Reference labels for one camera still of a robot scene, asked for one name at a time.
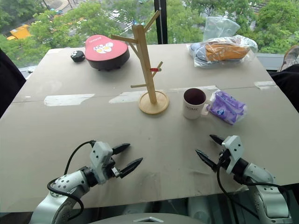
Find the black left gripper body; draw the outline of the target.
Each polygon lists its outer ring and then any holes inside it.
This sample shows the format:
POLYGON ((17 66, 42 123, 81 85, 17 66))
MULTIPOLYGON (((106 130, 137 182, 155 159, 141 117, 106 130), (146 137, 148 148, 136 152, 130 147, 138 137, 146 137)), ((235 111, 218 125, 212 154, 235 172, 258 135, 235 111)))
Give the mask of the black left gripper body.
POLYGON ((110 178, 123 178, 122 172, 115 167, 115 161, 112 157, 103 161, 103 175, 106 180, 110 178))

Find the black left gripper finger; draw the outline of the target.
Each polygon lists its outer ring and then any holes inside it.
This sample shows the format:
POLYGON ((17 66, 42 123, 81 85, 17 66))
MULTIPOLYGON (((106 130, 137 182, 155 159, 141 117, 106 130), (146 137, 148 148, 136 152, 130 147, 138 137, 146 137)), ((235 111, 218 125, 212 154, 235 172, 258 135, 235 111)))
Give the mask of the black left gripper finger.
POLYGON ((124 178, 125 176, 133 172, 139 166, 142 160, 143 158, 141 157, 129 163, 124 169, 120 171, 119 177, 124 178))
POLYGON ((127 149, 130 146, 130 143, 122 143, 118 146, 115 146, 112 148, 113 151, 113 155, 115 154, 119 154, 121 152, 123 152, 125 149, 127 149))

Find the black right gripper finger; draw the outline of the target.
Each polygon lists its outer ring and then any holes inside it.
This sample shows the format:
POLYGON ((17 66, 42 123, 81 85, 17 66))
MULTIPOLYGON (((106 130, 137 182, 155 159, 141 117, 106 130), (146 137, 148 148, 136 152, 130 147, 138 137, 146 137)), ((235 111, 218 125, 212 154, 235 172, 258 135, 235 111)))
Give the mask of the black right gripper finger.
POLYGON ((210 134, 209 135, 211 138, 212 138, 212 140, 215 142, 215 143, 217 143, 218 145, 220 145, 220 146, 222 146, 222 144, 223 144, 223 142, 224 142, 224 138, 222 138, 222 137, 219 137, 219 136, 217 136, 217 135, 215 135, 215 134, 210 134))
POLYGON ((219 169, 218 164, 214 163, 204 152, 202 152, 199 149, 195 150, 196 154, 200 157, 200 159, 206 164, 208 165, 211 170, 213 170, 214 172, 217 172, 217 170, 219 169))

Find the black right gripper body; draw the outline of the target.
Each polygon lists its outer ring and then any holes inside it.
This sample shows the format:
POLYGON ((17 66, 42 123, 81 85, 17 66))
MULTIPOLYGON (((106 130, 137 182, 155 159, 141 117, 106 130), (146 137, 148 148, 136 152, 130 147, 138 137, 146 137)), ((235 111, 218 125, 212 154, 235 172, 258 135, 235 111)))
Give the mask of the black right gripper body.
POLYGON ((229 164, 230 164, 230 156, 231 153, 228 149, 222 150, 219 154, 219 162, 218 162, 218 169, 220 170, 220 167, 224 168, 227 170, 229 164))

